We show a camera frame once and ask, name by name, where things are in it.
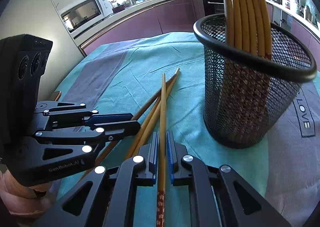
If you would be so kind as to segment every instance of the kitchen counter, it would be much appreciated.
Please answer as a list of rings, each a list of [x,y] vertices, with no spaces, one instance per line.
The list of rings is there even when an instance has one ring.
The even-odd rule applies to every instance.
[[[96,33],[101,31],[102,29],[106,28],[107,26],[110,26],[111,24],[117,22],[120,19],[125,18],[126,16],[129,16],[131,14],[134,14],[135,12],[138,12],[144,8],[151,7],[152,5],[159,4],[164,1],[169,0],[148,0],[142,3],[139,3],[137,5],[134,5],[132,7],[129,7],[119,13],[116,13],[114,15],[111,15],[110,17],[106,17],[105,19],[101,20],[100,22],[94,24],[91,28],[89,28],[87,31],[80,34],[78,37],[76,37],[75,43],[77,46],[80,46],[83,42],[94,36]]]
[[[266,0],[266,2],[268,2],[269,4],[272,4],[275,7],[278,7],[282,11],[294,17],[297,21],[299,21],[304,27],[306,27],[309,31],[311,31],[320,40],[320,31],[312,23],[305,20],[302,16],[299,16],[298,14],[292,12],[290,9],[287,9],[285,6],[277,4],[276,2],[273,2],[270,0]]]

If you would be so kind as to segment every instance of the cabinet handle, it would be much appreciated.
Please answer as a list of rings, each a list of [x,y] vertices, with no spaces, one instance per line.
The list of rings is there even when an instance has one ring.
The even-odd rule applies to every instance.
[[[223,5],[224,3],[213,3],[213,2],[208,1],[208,4],[221,4],[221,5]]]

